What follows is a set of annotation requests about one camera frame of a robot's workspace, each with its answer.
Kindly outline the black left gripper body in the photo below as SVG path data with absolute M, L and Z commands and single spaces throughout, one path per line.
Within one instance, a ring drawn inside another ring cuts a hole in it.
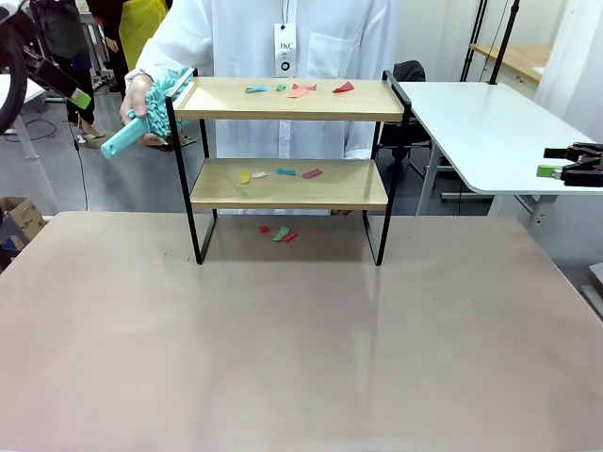
M 53 90 L 61 90 L 62 72 L 47 59 L 37 60 L 31 64 L 31 78 L 39 85 Z

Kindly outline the person's right hand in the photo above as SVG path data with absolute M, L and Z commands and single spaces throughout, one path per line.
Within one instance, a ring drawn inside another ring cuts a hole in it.
M 137 118 L 147 114 L 146 94 L 153 84 L 153 79 L 146 74 L 136 75 L 129 85 L 122 101 L 120 114 L 122 124 L 126 125 L 132 120 L 129 111 L 133 110 Z

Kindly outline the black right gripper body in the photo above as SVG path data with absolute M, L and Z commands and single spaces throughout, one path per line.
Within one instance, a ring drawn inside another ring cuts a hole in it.
M 563 167 L 566 186 L 602 187 L 602 144 L 576 142 L 567 148 Z

